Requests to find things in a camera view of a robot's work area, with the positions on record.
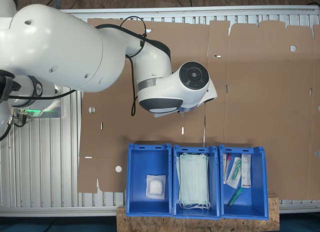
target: white metal frame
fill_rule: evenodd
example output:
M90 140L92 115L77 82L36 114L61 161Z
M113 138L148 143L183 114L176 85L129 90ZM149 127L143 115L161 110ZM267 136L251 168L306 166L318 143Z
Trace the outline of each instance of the white metal frame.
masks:
M62 10L90 18L209 24L210 20L259 25L279 20L287 25L320 24L317 6L250 6L163 9ZM29 119L0 143L0 216L106 216L124 204L123 193L77 193L81 130L81 92L62 99L61 119ZM320 200L281 200L280 213L320 211Z

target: cardboard sheet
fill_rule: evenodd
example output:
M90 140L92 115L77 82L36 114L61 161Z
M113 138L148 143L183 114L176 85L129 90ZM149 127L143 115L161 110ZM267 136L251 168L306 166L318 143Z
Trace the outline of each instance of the cardboard sheet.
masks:
M119 25L121 20L88 22ZM100 190L122 192L129 143L202 146L205 121L206 146L265 148L268 188L281 199L320 199L320 26L313 28L314 38L309 27L286 28L279 21L262 21L259 27L235 24L230 35L228 21L146 26L152 29L148 38L170 48L173 71L187 61L206 66L218 98L184 118L171 114L155 119L138 104L131 117L126 61L110 88L84 95L78 192L96 193L97 179ZM144 32L141 22L127 21L124 27Z
M96 27L121 20L88 20ZM172 71L183 63L197 61L207 66L209 26L146 22L152 29L147 38L166 44L171 50ZM139 21L126 21L123 27L139 34L144 33ZM204 136L205 107L191 112L154 118L153 114L136 103L136 114L131 117L133 103L131 66L126 60L119 79L99 93L85 93L82 102L80 159L78 192L123 192L127 183L127 159L129 143L185 144L202 146ZM116 172L116 166L122 171Z
M210 23L208 70L218 98L206 104L206 145L263 146L269 190L320 199L319 27L315 40L311 28L278 21L235 24L229 36L228 29L229 22Z

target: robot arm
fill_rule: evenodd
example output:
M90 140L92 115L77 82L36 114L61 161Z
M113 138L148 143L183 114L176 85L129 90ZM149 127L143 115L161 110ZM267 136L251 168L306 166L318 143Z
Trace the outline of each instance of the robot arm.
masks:
M5 22L0 19L0 69L14 75L21 85L19 91L10 93L16 96L54 96L54 84L84 92L102 91L117 80L125 56L136 54L143 40L119 26L96 29L43 5L25 7ZM152 113L189 111L217 97L201 64L188 62L172 73L170 50L158 41L146 39L132 61L139 104ZM9 120L11 106L43 110L52 100L0 102L1 128Z

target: blue plastic bin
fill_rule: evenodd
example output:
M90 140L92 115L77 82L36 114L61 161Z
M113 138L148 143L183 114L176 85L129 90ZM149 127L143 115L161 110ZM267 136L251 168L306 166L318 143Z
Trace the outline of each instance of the blue plastic bin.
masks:
M127 216L172 216L172 148L130 144L126 180ZM165 199L146 198L147 175L165 175Z
M235 203L229 207L228 202L236 192L236 189L224 184L223 153L231 154L231 161L227 175L229 176L235 157L242 154L251 154L251 188L242 188ZM220 197L222 218L244 218L244 219L269 219L268 185L265 150L256 148L233 148L219 146L220 154Z
M183 153L205 153L209 157L208 163L208 186L211 207L207 209L184 209L179 204L179 181L177 174L177 156ZM173 217L196 218L196 219L220 219L220 191L219 191L219 164L217 147L173 147Z

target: wooden board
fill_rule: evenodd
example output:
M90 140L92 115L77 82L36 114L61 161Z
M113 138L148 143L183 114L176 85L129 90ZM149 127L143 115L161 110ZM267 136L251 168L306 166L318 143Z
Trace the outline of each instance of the wooden board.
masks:
M269 220L250 219L175 219L173 217L127 217L124 207L119 207L116 213L118 232L196 232L196 231L277 231L280 230L279 198L268 194Z

